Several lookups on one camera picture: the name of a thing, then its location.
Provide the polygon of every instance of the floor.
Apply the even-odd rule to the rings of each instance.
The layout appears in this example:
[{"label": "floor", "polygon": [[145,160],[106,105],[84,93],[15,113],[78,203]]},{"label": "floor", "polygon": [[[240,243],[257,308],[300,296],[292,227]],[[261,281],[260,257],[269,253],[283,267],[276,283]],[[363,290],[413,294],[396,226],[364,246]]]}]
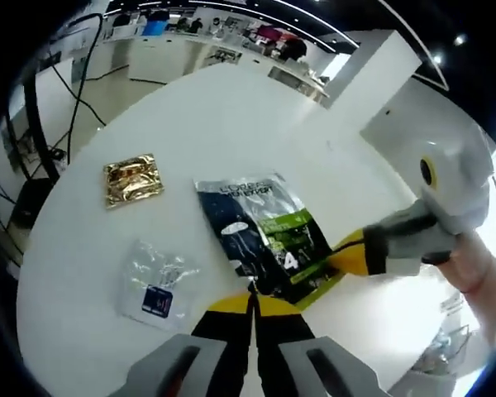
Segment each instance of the floor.
[{"label": "floor", "polygon": [[[162,84],[129,80],[126,76],[127,71],[128,68],[119,69],[99,80],[89,80],[84,84],[81,99],[89,103],[106,124],[149,93],[163,87]],[[74,84],[73,90],[77,93],[79,91],[79,84]],[[72,159],[98,133],[103,133],[103,125],[81,103],[72,135]],[[57,147],[64,151],[66,151],[66,146],[66,139],[63,139],[57,145]],[[44,169],[40,167],[34,176],[36,178],[45,177]],[[21,229],[11,223],[7,231],[15,240],[18,248],[12,244],[11,238],[6,233],[0,234],[0,242],[9,256],[21,265],[22,257],[20,251],[25,251],[29,245],[30,230]],[[15,265],[10,265],[10,273],[17,278],[18,268]]]}]

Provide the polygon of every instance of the clear plastic bag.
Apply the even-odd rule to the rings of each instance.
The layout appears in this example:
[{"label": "clear plastic bag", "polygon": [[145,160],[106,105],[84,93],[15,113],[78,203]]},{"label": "clear plastic bag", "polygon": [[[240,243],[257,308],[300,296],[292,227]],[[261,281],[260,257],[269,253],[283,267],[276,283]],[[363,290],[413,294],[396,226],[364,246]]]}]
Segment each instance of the clear plastic bag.
[{"label": "clear plastic bag", "polygon": [[158,328],[179,330],[190,318],[199,273],[181,256],[137,241],[124,262],[119,312]]}]

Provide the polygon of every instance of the store counter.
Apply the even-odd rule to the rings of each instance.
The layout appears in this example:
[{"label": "store counter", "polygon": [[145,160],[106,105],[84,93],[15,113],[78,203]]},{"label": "store counter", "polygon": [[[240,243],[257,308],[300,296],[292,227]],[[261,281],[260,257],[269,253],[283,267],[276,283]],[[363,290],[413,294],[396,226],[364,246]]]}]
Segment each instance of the store counter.
[{"label": "store counter", "polygon": [[129,55],[128,77],[168,84],[207,66],[229,63],[276,79],[316,102],[327,96],[322,84],[299,69],[244,48],[242,39],[229,36],[221,41],[179,33],[136,38]]}]

